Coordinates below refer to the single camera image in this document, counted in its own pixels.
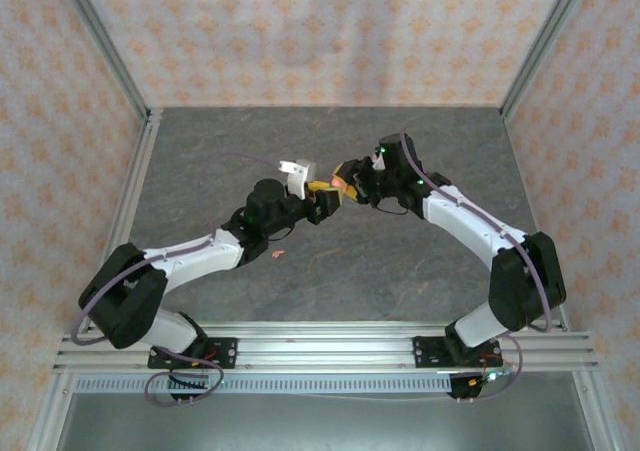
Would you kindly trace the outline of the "aluminium frame post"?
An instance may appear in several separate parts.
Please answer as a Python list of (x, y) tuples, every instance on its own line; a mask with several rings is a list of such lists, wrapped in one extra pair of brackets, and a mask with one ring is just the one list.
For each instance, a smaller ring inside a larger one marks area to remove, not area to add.
[(70, 0), (86, 30), (93, 38), (138, 119), (145, 123), (150, 115), (142, 94), (113, 42), (92, 0)]
[(551, 6), (499, 107), (500, 117), (505, 126), (515, 116), (527, 89), (579, 1), (555, 0)]

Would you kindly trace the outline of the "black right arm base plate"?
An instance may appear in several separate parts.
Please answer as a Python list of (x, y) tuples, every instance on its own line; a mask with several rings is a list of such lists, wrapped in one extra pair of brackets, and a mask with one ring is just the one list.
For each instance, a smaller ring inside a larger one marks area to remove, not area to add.
[(504, 364), (496, 341), (469, 348), (452, 336), (416, 336), (412, 346), (417, 368), (499, 368)]

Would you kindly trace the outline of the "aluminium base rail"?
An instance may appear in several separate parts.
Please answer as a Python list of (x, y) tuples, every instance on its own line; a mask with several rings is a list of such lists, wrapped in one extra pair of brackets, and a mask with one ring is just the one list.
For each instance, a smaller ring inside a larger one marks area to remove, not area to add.
[[(231, 322), (205, 327), (213, 337), (234, 337), (236, 371), (256, 373), (414, 373), (412, 340), (441, 337), (435, 324), (402, 321)], [(600, 360), (587, 332), (560, 326), (549, 333), (524, 329), (500, 343), (511, 364), (526, 372), (593, 371)], [(57, 372), (143, 372), (149, 347), (137, 343), (117, 350), (102, 342), (83, 347), (64, 337), (53, 368)]]

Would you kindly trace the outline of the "aluminium side rail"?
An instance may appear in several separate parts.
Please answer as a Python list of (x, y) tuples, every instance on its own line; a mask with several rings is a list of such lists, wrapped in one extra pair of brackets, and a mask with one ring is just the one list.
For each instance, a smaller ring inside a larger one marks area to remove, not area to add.
[(102, 254), (103, 261), (130, 237), (163, 114), (163, 108), (152, 108), (137, 137)]

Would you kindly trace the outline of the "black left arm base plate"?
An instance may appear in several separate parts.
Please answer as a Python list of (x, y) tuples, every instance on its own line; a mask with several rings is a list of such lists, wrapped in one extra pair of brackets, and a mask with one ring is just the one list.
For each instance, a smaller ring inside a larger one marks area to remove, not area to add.
[(200, 360), (206, 360), (217, 364), (222, 369), (234, 369), (237, 347), (236, 338), (199, 337), (182, 352), (181, 358), (174, 357), (158, 347), (152, 347), (147, 367), (160, 370), (205, 368)]

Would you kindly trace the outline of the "grey metal shelf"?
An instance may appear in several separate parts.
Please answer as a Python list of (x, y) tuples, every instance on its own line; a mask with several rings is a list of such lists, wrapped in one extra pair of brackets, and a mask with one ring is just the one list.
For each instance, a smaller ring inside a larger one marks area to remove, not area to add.
[(57, 451), (594, 451), (571, 394), (498, 399), (221, 394), (160, 409), (77, 395)]

